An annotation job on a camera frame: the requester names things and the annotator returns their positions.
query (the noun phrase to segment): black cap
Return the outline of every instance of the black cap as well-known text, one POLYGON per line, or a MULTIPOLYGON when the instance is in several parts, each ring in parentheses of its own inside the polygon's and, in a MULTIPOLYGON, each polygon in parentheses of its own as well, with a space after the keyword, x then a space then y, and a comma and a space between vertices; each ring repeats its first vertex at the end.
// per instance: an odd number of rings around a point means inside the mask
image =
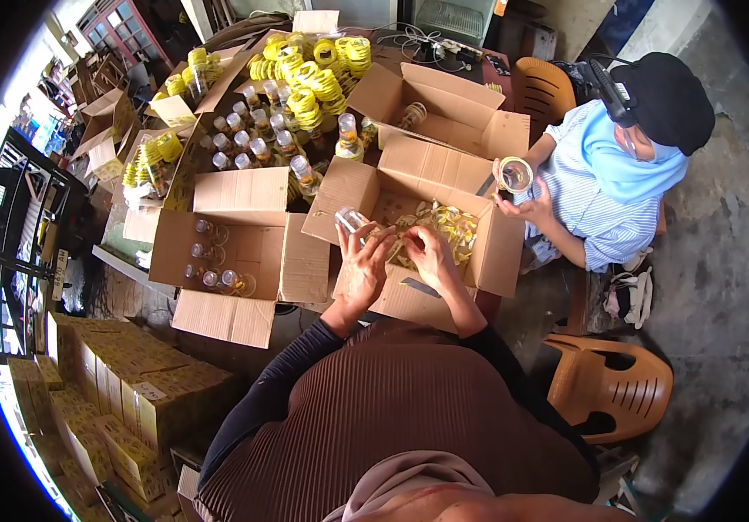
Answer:
POLYGON ((679 147, 686 156, 708 142, 714 108, 682 60, 666 53, 645 54, 636 65, 619 65, 610 75, 634 99, 631 111, 650 140, 679 147))

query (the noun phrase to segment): plastic chair backrest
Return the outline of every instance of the plastic chair backrest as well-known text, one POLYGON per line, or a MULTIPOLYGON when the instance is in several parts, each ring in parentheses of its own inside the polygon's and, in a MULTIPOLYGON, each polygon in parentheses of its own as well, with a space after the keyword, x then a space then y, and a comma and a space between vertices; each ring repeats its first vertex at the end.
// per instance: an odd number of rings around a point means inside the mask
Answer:
POLYGON ((514 108, 531 117, 531 143, 547 125, 563 119, 577 106, 571 80, 556 65, 536 57, 521 57, 514 68, 514 108))
POLYGON ((557 334, 549 334, 543 342, 561 352, 548 392, 548 402, 557 412, 572 426, 585 423, 591 412, 605 412, 615 420, 610 433, 583 435, 589 444, 636 437, 662 419, 673 373, 650 351, 628 342, 557 334), (615 370, 596 351, 623 353, 635 362, 626 370, 615 370))

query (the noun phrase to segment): door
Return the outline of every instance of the door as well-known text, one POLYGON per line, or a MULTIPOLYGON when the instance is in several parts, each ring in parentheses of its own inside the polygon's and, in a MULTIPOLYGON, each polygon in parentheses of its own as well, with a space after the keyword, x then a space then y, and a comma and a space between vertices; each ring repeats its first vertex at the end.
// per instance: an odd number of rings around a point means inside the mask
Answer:
POLYGON ((101 0, 78 22, 78 28, 97 51, 109 48, 125 57, 131 65, 162 59, 172 64, 150 28, 130 0, 101 0))

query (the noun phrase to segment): black sleeve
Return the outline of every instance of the black sleeve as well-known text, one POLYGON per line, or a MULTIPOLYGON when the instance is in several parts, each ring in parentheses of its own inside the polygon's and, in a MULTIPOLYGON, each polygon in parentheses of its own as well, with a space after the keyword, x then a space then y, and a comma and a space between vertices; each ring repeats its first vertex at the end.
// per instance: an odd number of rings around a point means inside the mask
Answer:
POLYGON ((592 467, 595 475, 600 477, 598 460, 595 459, 595 454, 589 444, 551 406, 545 397, 536 392, 522 366, 520 366, 520 362, 516 360, 508 345, 499 337, 493 327, 488 325, 479 333, 461 339, 460 345, 477 352, 486 359, 502 376, 514 400, 528 410, 537 422, 545 424, 574 444, 575 448, 581 452, 583 458, 592 467))
POLYGON ((317 319, 290 346, 275 356, 241 402, 224 419, 203 459, 198 489, 244 438, 254 434, 265 423, 284 420, 290 391, 299 377, 344 343, 345 340, 329 330, 322 319, 317 319))

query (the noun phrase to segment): blue striped shirt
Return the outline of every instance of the blue striped shirt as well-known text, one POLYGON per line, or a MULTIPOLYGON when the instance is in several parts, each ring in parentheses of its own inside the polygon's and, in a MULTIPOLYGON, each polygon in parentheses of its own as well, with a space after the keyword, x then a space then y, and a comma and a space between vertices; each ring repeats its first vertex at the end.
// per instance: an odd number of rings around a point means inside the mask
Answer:
MULTIPOLYGON (((583 161, 581 144, 587 115, 603 103, 594 99, 566 113, 563 123, 549 125, 546 134, 554 138, 557 148, 537 170, 548 185, 554 217, 572 234, 583 239, 586 269, 607 271, 609 263, 625 263, 647 247, 656 233, 661 195, 638 203, 618 203, 601 191, 598 180, 583 161)), ((534 200, 541 194, 537 183, 522 194, 514 204, 534 200)), ((526 222, 526 239, 541 233, 526 222)), ((550 260, 558 254, 557 247, 543 237, 531 247, 537 261, 550 260)))

